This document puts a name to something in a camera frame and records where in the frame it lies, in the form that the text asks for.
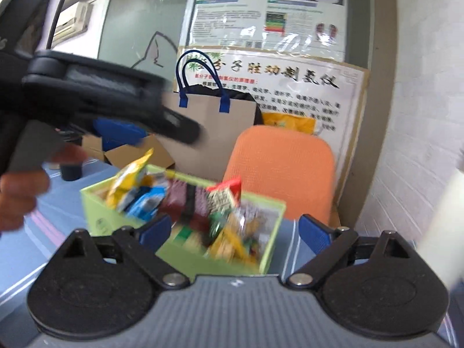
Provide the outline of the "person's left hand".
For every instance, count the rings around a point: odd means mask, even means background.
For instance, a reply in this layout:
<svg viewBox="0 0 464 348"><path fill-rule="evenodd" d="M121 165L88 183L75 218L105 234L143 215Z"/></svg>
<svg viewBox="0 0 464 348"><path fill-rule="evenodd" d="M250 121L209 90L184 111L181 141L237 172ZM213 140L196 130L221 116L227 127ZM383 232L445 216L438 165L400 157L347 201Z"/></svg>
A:
<svg viewBox="0 0 464 348"><path fill-rule="evenodd" d="M66 144L48 159L52 164L78 164L87 159L82 147ZM1 233L23 226L24 216L36 209L37 198L50 188L50 178L41 168L38 171L10 172L1 176Z"/></svg>

